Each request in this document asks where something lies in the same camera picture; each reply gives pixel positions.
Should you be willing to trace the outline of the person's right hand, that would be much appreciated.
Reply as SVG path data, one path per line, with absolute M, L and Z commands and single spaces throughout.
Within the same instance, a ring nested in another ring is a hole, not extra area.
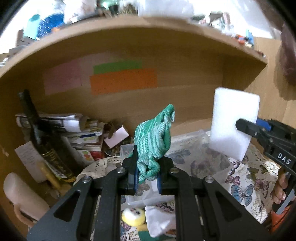
M 286 198 L 286 193 L 284 190 L 287 188 L 288 180 L 286 177 L 286 171 L 281 167 L 278 171 L 278 178 L 273 188 L 273 202 L 280 204 Z

